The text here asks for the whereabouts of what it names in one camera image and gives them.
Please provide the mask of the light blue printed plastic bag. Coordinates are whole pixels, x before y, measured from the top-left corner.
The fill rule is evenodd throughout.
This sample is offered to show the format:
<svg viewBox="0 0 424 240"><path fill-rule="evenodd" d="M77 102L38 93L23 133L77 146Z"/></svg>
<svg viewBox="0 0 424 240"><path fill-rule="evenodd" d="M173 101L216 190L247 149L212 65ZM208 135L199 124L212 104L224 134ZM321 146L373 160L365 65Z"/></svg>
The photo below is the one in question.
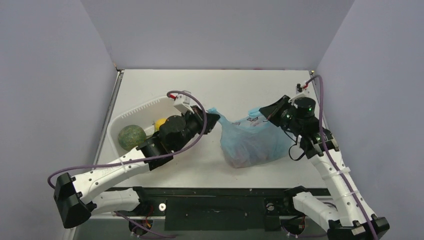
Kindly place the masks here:
<svg viewBox="0 0 424 240"><path fill-rule="evenodd" d="M233 168L247 168L276 161L288 155L292 140L253 108L246 117L229 121L216 108L207 110L220 116L220 147Z"/></svg>

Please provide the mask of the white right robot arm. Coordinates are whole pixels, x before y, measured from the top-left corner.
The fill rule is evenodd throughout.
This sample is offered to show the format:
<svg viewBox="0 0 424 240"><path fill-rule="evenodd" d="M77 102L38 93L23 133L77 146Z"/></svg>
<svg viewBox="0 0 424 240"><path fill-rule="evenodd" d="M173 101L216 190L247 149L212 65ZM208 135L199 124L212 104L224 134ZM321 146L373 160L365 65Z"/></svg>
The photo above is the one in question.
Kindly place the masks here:
<svg viewBox="0 0 424 240"><path fill-rule="evenodd" d="M335 137L323 126L323 111L316 116L315 108L316 101L310 97L285 95L259 109L273 125L300 138L300 148L320 174L335 205L330 208L299 186L289 190L282 207L289 214L308 216L326 231L329 240L379 240L390 224L377 216L360 194Z"/></svg>

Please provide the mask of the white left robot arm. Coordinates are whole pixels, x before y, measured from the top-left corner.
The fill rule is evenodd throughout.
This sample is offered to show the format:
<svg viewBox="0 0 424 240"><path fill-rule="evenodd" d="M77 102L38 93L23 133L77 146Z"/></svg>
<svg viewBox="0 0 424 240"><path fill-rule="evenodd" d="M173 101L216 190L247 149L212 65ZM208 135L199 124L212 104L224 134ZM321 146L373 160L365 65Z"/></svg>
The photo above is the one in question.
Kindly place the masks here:
<svg viewBox="0 0 424 240"><path fill-rule="evenodd" d="M87 172L77 175L70 175L68 170L59 172L53 184L53 199L63 227L77 227L91 216L106 212L145 214L149 201L137 188L112 188L135 175L161 167L175 155L187 151L210 133L220 118L219 114L194 105L185 113L168 117L158 131L110 163L90 165L86 167Z"/></svg>

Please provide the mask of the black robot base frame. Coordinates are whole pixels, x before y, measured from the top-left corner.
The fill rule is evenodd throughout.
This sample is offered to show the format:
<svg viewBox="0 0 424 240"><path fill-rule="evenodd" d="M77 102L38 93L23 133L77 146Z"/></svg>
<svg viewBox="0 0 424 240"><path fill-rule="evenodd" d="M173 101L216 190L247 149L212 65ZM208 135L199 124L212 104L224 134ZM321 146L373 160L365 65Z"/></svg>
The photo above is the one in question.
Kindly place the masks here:
<svg viewBox="0 0 424 240"><path fill-rule="evenodd" d="M127 217L164 217L166 231L278 231L282 217L299 216L289 188L133 187L134 210Z"/></svg>

